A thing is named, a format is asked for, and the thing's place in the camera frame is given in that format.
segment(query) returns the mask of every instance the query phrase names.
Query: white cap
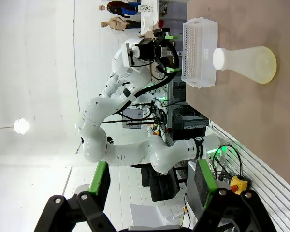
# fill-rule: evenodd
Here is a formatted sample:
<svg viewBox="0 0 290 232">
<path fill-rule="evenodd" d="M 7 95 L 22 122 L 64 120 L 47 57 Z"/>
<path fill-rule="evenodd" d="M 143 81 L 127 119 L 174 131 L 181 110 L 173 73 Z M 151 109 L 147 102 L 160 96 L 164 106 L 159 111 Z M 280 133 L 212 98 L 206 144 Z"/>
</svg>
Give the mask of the white cap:
<svg viewBox="0 0 290 232">
<path fill-rule="evenodd" d="M 213 53 L 213 65 L 217 70 L 226 70 L 226 49 L 225 48 L 216 48 Z"/>
</svg>

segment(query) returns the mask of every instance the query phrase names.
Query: plastic basket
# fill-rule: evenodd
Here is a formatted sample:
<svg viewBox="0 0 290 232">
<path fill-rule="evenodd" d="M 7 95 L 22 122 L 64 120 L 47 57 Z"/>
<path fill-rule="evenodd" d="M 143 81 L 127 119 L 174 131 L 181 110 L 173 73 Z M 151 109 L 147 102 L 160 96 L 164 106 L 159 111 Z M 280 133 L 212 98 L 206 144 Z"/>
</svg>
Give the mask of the plastic basket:
<svg viewBox="0 0 290 232">
<path fill-rule="evenodd" d="M 218 24 L 204 18 L 195 18 L 183 24 L 182 80 L 202 88 L 214 86 L 216 69 L 213 52 L 218 45 Z"/>
</svg>

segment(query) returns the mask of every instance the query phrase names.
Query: screw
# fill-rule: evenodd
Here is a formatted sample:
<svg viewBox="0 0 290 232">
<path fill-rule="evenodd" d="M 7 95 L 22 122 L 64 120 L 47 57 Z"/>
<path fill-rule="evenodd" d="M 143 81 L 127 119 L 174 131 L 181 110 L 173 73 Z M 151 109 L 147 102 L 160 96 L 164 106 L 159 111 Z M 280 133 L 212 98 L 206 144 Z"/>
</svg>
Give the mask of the screw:
<svg viewBox="0 0 290 232">
<path fill-rule="evenodd" d="M 87 196 L 86 194 L 83 194 L 83 195 L 81 196 L 81 199 L 82 199 L 82 200 L 86 200 L 87 197 L 88 197 L 88 196 Z"/>
<path fill-rule="evenodd" d="M 251 198 L 251 197 L 252 197 L 252 194 L 251 194 L 250 192 L 247 192 L 247 193 L 245 194 L 245 197 L 247 197 L 247 198 Z"/>
<path fill-rule="evenodd" d="M 221 196 L 225 196 L 226 194 L 227 194 L 226 190 L 220 190 L 219 191 L 219 195 L 221 195 Z"/>
</svg>

